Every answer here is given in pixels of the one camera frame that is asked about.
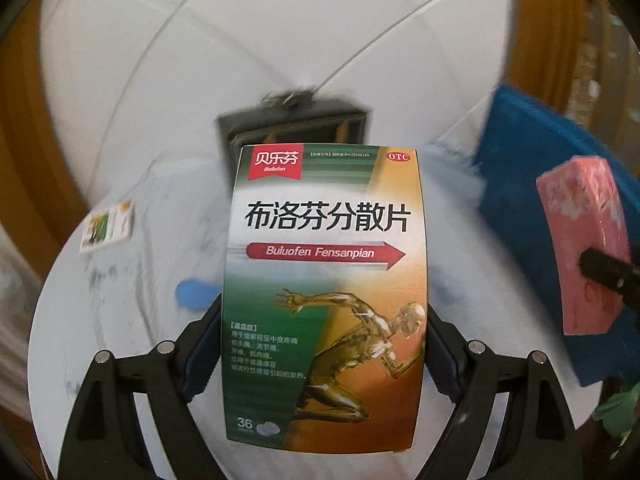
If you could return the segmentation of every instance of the figure's arm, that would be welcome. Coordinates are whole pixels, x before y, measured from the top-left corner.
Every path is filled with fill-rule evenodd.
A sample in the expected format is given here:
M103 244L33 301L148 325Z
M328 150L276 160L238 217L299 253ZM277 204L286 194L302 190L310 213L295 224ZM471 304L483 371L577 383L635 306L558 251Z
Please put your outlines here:
M359 305L365 304L357 296L348 292L327 292L325 294L316 294L315 296L303 296L287 289L285 291L287 294L282 295L282 299L277 303L277 306L290 308L292 314L299 312L306 306L343 306L354 309Z
M389 349L381 357L382 364L385 365L387 375L392 379L397 379L404 374L414 363L422 357L422 345L418 346L414 354L411 355L406 361L398 362L396 360L396 353Z

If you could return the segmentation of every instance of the marble tabletop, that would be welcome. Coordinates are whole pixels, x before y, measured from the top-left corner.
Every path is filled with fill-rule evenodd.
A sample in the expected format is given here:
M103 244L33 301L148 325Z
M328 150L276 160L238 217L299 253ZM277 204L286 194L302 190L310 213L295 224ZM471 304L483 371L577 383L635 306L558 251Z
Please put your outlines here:
M430 303L467 339L495 352L526 356L545 351L556 369L575 424L597 404L600 385L578 385L560 336L511 257L484 225L473 204L477 183L440 164L437 150L421 159L428 226ZM202 316L178 306L175 287L184 279L221 283L230 206L228 174L205 156L157 161L125 192L100 206L130 198L134 227L129 241L79 254L80 229L60 253L38 301L31 331L28 384L36 434L54 474L66 422L94 354L116 357L147 353L178 337ZM156 469L174 478L142 394L136 406ZM506 394L498 396L487 435L470 478L491 459ZM413 479L452 412L425 373L414 445L402 453L314 455L261 449L226 440L222 385L217 367L190 410L211 452L230 479Z

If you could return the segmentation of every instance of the golden running figure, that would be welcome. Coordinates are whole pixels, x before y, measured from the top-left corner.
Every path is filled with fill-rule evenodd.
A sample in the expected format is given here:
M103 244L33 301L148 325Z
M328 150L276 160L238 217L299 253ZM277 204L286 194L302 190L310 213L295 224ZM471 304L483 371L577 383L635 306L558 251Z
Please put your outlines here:
M329 348L315 355L306 376L302 394L298 399L294 418L315 419L330 422L363 422L369 420L360 399L336 379L347 368L355 368L371 359L380 357L386 374L397 379L422 356L422 345L404 362L396 360L390 339L398 333L405 338L415 334L426 321L424 307L415 301L403 306L389 321L357 296L347 292L328 292L316 296L303 296L284 289L278 307L290 308L292 315L307 306L338 306L350 308L361 325L347 332ZM327 406L309 408L311 399Z

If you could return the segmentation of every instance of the brand logo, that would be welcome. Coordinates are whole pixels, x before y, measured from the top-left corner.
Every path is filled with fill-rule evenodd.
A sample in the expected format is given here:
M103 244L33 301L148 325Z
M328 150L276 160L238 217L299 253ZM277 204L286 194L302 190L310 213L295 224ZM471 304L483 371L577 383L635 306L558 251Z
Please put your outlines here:
M411 157L407 153L391 152L386 154L386 158L395 162L407 162Z
M264 144L252 150L248 180L271 175L302 177L302 144Z

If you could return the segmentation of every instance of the pink package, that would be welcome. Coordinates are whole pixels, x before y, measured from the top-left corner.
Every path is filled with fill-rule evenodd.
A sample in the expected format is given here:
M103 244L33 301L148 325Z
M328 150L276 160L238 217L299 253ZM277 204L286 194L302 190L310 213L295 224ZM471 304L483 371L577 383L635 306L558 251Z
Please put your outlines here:
M580 255L590 247L631 261L618 188L599 156L574 156L542 174L536 184L551 231L567 335L602 334L622 310L619 294L580 273Z

